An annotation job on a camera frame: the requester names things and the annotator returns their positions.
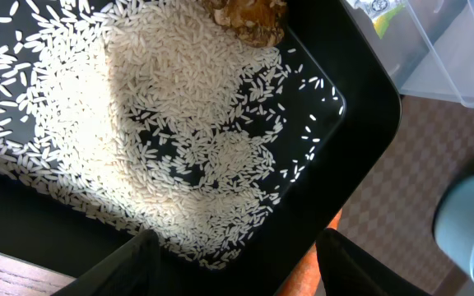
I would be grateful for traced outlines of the white rice pile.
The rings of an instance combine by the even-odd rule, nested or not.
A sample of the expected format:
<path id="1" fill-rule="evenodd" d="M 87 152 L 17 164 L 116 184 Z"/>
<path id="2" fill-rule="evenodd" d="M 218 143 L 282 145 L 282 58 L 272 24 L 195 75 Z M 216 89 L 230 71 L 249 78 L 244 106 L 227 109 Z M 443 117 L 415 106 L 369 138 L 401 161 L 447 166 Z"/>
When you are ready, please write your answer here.
<path id="1" fill-rule="evenodd" d="M 223 270 L 346 112 L 298 40 L 198 1 L 0 1 L 0 184 Z"/>

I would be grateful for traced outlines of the yellow foil snack wrapper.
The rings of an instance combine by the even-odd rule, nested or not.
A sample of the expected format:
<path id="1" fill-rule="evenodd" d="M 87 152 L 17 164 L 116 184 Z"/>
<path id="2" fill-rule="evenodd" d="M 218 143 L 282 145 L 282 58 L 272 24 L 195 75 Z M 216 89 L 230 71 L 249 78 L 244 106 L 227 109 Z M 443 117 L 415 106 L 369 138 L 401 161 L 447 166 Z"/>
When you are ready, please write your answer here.
<path id="1" fill-rule="evenodd" d="M 367 15 L 380 39 L 384 37 L 391 20 L 405 7 L 404 0 L 346 0 L 346 2 Z"/>

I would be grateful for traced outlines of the light blue bowl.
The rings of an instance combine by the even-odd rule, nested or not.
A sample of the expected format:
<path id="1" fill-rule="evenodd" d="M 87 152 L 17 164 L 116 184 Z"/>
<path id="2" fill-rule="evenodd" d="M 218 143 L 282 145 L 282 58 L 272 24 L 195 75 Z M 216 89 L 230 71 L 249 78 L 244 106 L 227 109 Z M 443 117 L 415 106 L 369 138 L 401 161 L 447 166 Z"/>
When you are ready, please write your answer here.
<path id="1" fill-rule="evenodd" d="M 474 282 L 474 175 L 448 189 L 433 221 L 438 247 Z"/>

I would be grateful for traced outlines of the clear plastic bin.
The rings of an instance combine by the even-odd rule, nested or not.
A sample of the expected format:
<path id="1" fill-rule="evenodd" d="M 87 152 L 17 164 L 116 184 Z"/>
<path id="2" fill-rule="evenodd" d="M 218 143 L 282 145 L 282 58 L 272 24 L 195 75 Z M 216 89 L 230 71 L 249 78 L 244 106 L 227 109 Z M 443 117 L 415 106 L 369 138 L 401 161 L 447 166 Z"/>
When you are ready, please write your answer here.
<path id="1" fill-rule="evenodd" d="M 344 3 L 400 94 L 474 109 L 474 0 L 405 0 L 382 39 Z"/>

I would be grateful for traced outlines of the brown serving tray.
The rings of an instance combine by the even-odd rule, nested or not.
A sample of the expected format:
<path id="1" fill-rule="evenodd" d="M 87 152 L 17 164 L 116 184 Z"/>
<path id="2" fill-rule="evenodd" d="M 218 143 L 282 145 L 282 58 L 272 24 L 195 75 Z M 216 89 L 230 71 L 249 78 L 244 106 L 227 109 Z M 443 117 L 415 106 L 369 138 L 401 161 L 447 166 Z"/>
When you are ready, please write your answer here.
<path id="1" fill-rule="evenodd" d="M 466 164 L 474 168 L 474 109 L 404 97 L 397 134 L 342 207 L 339 232 L 429 294 L 474 295 L 431 232 L 444 190 Z"/>

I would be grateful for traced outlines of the orange carrot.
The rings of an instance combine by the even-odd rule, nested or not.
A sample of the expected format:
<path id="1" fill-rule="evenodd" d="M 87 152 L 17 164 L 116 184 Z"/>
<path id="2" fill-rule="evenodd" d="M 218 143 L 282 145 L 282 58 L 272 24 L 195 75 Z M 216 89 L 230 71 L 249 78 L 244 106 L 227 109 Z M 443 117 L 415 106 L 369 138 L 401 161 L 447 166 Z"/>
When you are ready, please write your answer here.
<path id="1" fill-rule="evenodd" d="M 318 290 L 320 281 L 317 248 L 313 244 L 287 277 L 277 295 L 312 296 Z"/>

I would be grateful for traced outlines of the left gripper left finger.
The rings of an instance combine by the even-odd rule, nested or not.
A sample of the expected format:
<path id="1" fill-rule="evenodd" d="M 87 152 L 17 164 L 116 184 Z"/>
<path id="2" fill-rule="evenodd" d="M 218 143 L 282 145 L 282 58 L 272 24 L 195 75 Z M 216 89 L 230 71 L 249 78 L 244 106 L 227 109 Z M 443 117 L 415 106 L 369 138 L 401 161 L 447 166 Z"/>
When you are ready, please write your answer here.
<path id="1" fill-rule="evenodd" d="M 53 296 L 155 295 L 159 277 L 159 239 L 145 230 Z"/>

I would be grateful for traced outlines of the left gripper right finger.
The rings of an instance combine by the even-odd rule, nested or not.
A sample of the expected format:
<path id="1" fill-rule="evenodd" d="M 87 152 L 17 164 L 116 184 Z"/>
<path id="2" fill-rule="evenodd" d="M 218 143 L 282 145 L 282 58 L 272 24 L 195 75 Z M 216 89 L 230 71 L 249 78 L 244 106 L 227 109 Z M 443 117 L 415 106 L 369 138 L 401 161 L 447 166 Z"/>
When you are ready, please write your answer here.
<path id="1" fill-rule="evenodd" d="M 430 296 L 335 229 L 315 241 L 327 296 Z"/>

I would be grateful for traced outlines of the brown walnut cookie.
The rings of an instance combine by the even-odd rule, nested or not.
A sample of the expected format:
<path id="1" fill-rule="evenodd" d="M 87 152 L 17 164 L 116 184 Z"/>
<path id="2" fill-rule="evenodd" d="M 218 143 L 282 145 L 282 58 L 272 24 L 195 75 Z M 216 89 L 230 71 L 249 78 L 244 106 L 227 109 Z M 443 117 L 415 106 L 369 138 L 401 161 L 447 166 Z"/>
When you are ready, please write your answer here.
<path id="1" fill-rule="evenodd" d="M 254 48 L 277 46 L 285 37 L 285 0 L 202 0 L 217 25 Z"/>

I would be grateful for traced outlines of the black plastic bin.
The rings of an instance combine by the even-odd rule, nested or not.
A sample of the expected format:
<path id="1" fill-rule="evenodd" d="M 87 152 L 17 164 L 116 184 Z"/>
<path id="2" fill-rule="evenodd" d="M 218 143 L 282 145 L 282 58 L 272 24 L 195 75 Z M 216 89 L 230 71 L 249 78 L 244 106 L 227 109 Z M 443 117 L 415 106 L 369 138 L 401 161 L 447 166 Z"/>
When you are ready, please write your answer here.
<path id="1" fill-rule="evenodd" d="M 286 82 L 288 122 L 274 151 L 291 161 L 309 118 L 322 138 L 314 159 L 235 261 L 209 271 L 164 251 L 164 295 L 273 295 L 340 210 L 397 133 L 399 94 L 342 1 L 291 1 L 284 41 L 288 61 L 329 78 L 328 95 Z M 0 174 L 0 253 L 78 277 L 129 240 L 128 233 L 87 218 Z"/>

